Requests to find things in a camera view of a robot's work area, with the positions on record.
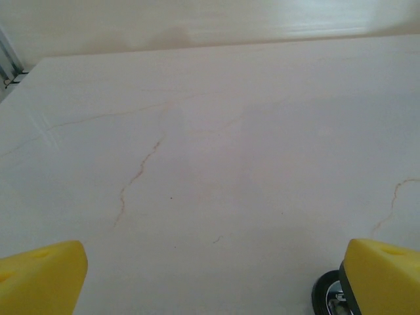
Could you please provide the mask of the aluminium frame post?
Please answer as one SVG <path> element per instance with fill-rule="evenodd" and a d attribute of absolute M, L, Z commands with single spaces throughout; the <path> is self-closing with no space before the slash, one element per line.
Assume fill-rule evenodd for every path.
<path fill-rule="evenodd" d="M 29 74 L 0 26 L 0 90 L 19 84 Z"/>

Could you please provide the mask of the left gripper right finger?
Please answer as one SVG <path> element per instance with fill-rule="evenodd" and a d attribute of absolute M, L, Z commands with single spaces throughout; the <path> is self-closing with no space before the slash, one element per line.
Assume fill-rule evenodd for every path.
<path fill-rule="evenodd" d="M 420 251 L 352 239 L 339 280 L 354 315 L 420 315 Z"/>

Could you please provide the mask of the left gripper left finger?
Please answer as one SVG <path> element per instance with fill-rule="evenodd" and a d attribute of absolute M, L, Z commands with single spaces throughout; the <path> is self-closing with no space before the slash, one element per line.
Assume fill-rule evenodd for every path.
<path fill-rule="evenodd" d="M 0 315 L 72 315 L 87 270 L 77 240 L 0 258 Z"/>

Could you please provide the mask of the black stapler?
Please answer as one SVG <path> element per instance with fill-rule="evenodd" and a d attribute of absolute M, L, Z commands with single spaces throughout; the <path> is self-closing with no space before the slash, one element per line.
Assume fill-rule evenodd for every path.
<path fill-rule="evenodd" d="M 339 281 L 339 271 L 331 270 L 318 278 L 311 293 L 315 315 L 354 315 Z"/>

